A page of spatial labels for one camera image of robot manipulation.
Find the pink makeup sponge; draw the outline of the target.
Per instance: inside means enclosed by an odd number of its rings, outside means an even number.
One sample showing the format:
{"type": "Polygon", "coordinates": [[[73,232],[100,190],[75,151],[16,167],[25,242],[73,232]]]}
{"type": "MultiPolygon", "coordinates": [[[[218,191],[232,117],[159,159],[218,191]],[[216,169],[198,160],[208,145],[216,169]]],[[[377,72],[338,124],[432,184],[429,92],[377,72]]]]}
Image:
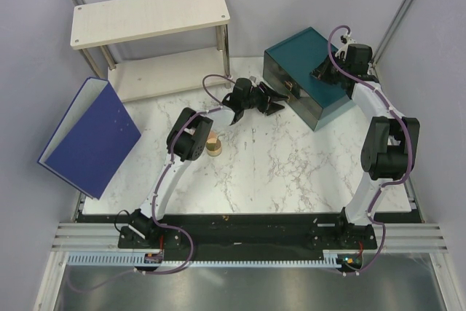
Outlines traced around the pink makeup sponge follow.
{"type": "Polygon", "coordinates": [[[208,143],[215,143],[217,139],[218,139],[217,134],[214,133],[214,132],[211,130],[210,133],[209,133],[209,135],[208,135],[207,142],[208,142],[208,143]]]}

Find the smoked clear drawer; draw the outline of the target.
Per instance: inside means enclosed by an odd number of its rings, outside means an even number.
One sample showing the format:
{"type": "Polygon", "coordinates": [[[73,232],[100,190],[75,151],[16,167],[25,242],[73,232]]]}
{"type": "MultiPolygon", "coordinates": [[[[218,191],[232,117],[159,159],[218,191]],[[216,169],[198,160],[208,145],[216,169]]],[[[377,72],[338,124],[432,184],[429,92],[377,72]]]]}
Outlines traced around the smoked clear drawer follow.
{"type": "Polygon", "coordinates": [[[277,71],[271,68],[263,68],[263,78],[274,90],[278,93],[286,95],[287,92],[291,92],[296,97],[298,96],[310,96],[291,76],[284,70],[279,68],[277,71]]]}
{"type": "Polygon", "coordinates": [[[308,95],[296,97],[291,92],[287,92],[286,95],[288,96],[288,105],[308,127],[316,131],[322,114],[320,105],[308,95]]]}

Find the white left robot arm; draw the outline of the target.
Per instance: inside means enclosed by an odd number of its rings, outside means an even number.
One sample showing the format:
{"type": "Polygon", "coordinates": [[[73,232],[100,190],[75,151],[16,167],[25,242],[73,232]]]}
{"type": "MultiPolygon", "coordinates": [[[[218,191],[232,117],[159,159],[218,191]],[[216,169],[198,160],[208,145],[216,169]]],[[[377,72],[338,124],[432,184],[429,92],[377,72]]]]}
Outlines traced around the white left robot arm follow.
{"type": "Polygon", "coordinates": [[[211,132],[236,124],[249,109],[256,109],[266,116],[277,113],[284,109],[281,103],[287,100],[287,95],[263,82],[255,84],[250,79],[239,78],[234,81],[232,91],[216,101],[216,107],[204,111],[184,108],[167,136],[167,157],[154,191],[138,209],[127,215],[127,225],[119,231],[118,246],[154,247],[166,229],[183,233],[192,241],[184,229],[162,223],[181,176],[193,161],[200,158],[211,132]]]}

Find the gold cosmetic jar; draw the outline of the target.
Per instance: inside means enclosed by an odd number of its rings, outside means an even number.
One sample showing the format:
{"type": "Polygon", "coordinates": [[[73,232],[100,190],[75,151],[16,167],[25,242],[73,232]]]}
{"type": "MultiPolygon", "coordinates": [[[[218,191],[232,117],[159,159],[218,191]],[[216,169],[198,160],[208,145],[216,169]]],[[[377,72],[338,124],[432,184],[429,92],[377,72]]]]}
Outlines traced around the gold cosmetic jar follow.
{"type": "Polygon", "coordinates": [[[218,138],[209,138],[206,141],[205,149],[210,157],[217,157],[222,152],[222,145],[218,138]]]}

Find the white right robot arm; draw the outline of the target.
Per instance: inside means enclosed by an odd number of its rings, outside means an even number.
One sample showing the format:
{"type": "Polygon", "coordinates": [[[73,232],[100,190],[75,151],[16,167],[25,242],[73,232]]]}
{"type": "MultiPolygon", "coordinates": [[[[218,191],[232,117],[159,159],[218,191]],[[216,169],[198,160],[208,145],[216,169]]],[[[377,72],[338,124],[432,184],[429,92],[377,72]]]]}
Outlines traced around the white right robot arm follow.
{"type": "Polygon", "coordinates": [[[388,100],[378,79],[369,74],[372,49],[350,35],[341,37],[342,47],[329,50],[312,71],[322,82],[341,86],[362,110],[369,127],[361,150],[363,177],[349,204],[333,227],[323,227],[319,243],[356,249],[375,248],[373,225],[384,188],[404,183],[414,167],[420,123],[405,117],[388,100]]]}

